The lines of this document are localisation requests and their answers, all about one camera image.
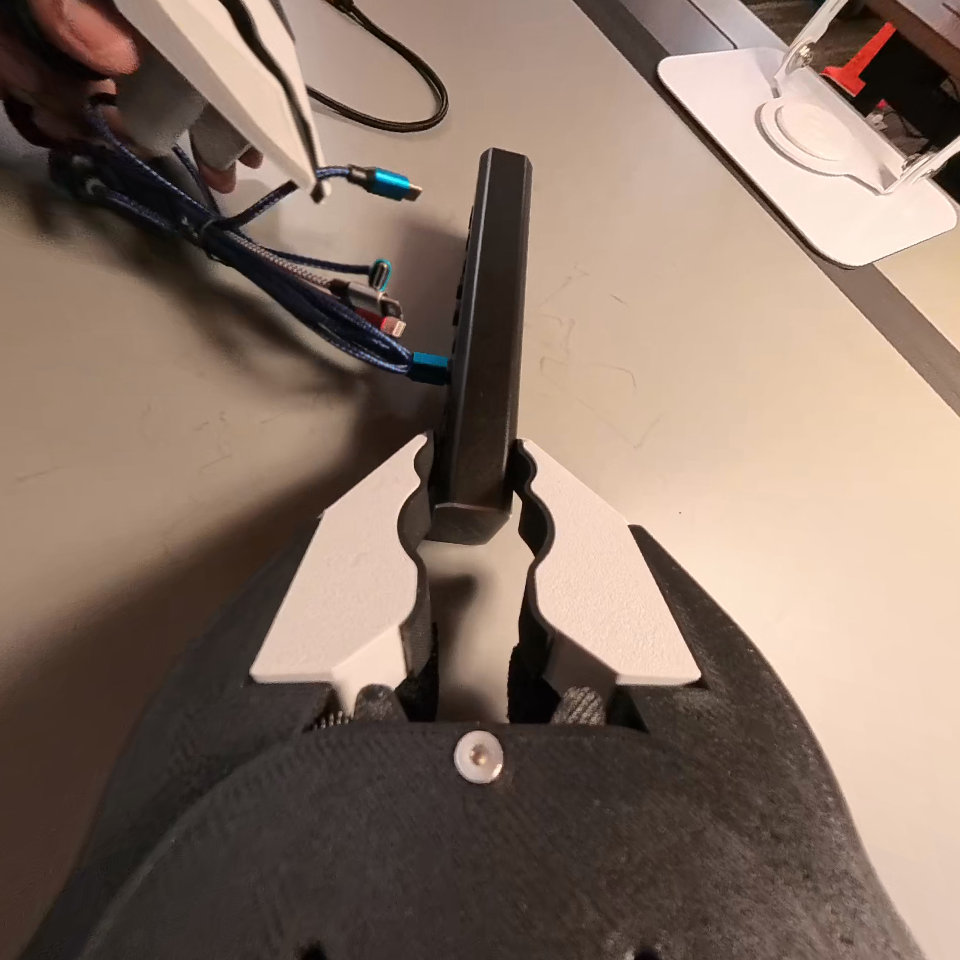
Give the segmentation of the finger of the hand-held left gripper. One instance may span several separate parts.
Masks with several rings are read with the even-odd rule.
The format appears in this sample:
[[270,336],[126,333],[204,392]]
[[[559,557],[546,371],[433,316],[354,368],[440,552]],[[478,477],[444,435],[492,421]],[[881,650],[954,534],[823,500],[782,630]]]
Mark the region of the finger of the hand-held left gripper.
[[258,1],[116,1],[120,15],[257,150],[315,202],[330,189],[298,169],[279,83],[261,55]]
[[306,93],[293,30],[282,2],[255,2],[255,27],[264,53],[260,55],[270,76],[279,84],[283,114],[292,142],[297,169],[315,172],[325,164]]

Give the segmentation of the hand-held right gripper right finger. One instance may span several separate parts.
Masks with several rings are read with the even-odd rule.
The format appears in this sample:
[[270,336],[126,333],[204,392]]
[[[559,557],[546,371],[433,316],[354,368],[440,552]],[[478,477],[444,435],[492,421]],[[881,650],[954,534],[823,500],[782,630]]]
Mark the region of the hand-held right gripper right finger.
[[627,519],[532,440],[510,452],[531,552],[509,663],[511,724],[604,724],[622,690],[702,673]]

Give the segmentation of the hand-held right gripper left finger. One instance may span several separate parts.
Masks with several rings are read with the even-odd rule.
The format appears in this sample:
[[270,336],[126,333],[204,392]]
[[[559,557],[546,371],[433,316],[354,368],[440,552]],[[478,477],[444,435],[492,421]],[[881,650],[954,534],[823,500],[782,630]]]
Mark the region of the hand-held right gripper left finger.
[[351,709],[368,686],[430,722],[439,701],[436,633],[418,549],[431,524],[431,433],[407,441],[321,514],[249,677],[326,683]]

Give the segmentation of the black cable orange plug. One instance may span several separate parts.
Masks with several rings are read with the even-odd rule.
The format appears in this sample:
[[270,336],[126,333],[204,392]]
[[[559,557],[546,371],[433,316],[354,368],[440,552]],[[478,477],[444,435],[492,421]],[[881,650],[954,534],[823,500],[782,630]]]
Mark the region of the black cable orange plug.
[[408,66],[411,66],[430,90],[435,108],[424,119],[394,121],[355,109],[307,85],[306,92],[309,98],[342,119],[381,134],[414,136],[438,128],[447,118],[450,110],[450,94],[439,74],[416,52],[378,26],[354,1],[329,1],[329,5],[361,27],[378,42],[388,47],[394,54],[401,57]]

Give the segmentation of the slim black USB hub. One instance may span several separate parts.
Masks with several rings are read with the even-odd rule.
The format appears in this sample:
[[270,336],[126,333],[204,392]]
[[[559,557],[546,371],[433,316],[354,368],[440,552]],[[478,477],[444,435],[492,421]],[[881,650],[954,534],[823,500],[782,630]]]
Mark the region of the slim black USB hub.
[[429,480],[433,542],[485,545],[510,519],[532,186],[526,155],[481,155]]

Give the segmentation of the white monitor stand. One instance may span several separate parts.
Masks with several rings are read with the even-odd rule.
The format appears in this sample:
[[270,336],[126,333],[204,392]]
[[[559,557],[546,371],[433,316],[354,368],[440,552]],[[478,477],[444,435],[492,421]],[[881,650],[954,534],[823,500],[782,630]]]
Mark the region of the white monitor stand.
[[843,6],[824,2],[783,53],[671,55],[657,75],[801,239],[857,268],[956,228],[957,210],[932,178],[959,143],[905,158],[810,68]]

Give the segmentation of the orange traffic cone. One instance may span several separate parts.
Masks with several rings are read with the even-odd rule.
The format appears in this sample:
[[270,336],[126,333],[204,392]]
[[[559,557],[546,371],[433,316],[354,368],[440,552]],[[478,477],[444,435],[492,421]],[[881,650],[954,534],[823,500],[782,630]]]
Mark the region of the orange traffic cone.
[[896,28],[891,22],[884,23],[846,64],[826,66],[822,69],[821,76],[848,97],[857,97],[866,86],[866,81],[861,77],[861,74],[870,66],[871,61],[882,51],[882,48],[895,33]]

